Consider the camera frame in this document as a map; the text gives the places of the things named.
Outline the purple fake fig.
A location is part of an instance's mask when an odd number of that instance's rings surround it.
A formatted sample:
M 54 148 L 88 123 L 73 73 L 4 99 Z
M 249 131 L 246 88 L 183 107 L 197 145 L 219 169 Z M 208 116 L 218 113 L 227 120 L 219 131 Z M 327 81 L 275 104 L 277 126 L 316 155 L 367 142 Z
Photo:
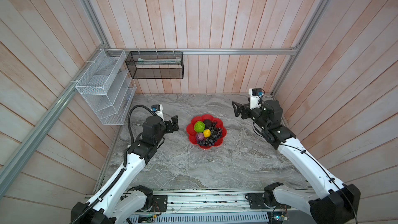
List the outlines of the purple fake fig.
M 205 136 L 204 136 L 203 132 L 196 133 L 195 139 L 197 142 L 202 142 L 203 140 L 205 140 Z

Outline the yellow fake lemon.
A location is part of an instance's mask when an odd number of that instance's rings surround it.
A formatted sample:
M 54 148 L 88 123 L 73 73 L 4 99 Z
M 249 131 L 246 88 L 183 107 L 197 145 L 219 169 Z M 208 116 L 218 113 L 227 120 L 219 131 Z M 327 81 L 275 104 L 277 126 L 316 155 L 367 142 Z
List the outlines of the yellow fake lemon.
M 205 138 L 210 137 L 210 136 L 211 136 L 211 131 L 210 131 L 210 129 L 205 129 L 205 130 L 203 131 L 203 136 L 204 136 Z

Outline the dark speckled avocado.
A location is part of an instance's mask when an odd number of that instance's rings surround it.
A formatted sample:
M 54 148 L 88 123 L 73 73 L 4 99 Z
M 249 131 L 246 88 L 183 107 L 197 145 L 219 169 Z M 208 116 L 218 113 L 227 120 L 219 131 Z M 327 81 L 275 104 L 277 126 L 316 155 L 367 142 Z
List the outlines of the dark speckled avocado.
M 211 129 L 211 127 L 213 126 L 213 123 L 210 119 L 204 119 L 203 123 L 205 124 L 205 129 Z

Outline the black fake grape bunch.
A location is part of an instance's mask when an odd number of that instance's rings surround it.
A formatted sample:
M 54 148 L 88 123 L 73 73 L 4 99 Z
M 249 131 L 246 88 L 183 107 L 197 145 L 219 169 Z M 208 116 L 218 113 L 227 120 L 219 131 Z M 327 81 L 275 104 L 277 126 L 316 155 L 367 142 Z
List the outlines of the black fake grape bunch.
M 197 142 L 196 144 L 205 147 L 205 148 L 210 148 L 212 146 L 215 146 L 216 143 L 222 138 L 223 136 L 223 128 L 220 127 L 211 127 L 211 136 L 208 138 L 205 138 L 202 142 Z

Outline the green bumpy fake fruit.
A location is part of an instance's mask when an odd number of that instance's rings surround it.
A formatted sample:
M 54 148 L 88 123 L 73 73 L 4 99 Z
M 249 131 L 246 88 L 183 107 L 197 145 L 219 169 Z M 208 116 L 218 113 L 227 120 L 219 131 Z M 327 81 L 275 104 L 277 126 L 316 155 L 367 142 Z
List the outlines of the green bumpy fake fruit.
M 197 121 L 197 122 L 194 124 L 193 128 L 194 128 L 194 131 L 195 131 L 196 133 L 203 133 L 203 132 L 205 131 L 205 129 L 206 129 L 206 125 L 205 125 L 205 123 L 202 122 L 202 121 Z

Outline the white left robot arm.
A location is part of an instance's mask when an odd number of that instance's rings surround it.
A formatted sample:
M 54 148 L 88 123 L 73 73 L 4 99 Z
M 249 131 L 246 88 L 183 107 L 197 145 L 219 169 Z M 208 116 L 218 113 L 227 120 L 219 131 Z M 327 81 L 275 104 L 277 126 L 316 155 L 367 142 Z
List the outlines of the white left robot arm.
M 71 211 L 72 224 L 123 224 L 136 211 L 153 208 L 153 191 L 144 186 L 137 186 L 131 196 L 123 194 L 133 179 L 149 163 L 164 143 L 164 136 L 178 131 L 178 117 L 165 121 L 163 106 L 143 105 L 132 107 L 133 111 L 143 108 L 150 115 L 143 123 L 143 131 L 136 138 L 131 137 L 131 144 L 123 152 L 123 161 L 111 178 L 86 203 L 78 202 Z

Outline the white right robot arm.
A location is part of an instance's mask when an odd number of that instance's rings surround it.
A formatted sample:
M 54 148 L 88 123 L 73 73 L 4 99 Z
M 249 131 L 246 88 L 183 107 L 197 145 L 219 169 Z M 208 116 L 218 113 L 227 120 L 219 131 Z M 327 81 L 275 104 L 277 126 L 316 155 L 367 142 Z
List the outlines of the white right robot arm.
M 232 102 L 232 106 L 235 116 L 251 119 L 254 132 L 284 155 L 314 190 L 306 193 L 283 183 L 270 184 L 262 196 L 266 207 L 289 205 L 308 214 L 318 224 L 345 224 L 358 219 L 360 190 L 335 177 L 304 148 L 296 135 L 282 124 L 283 109 L 278 101 L 254 99 L 248 104 Z

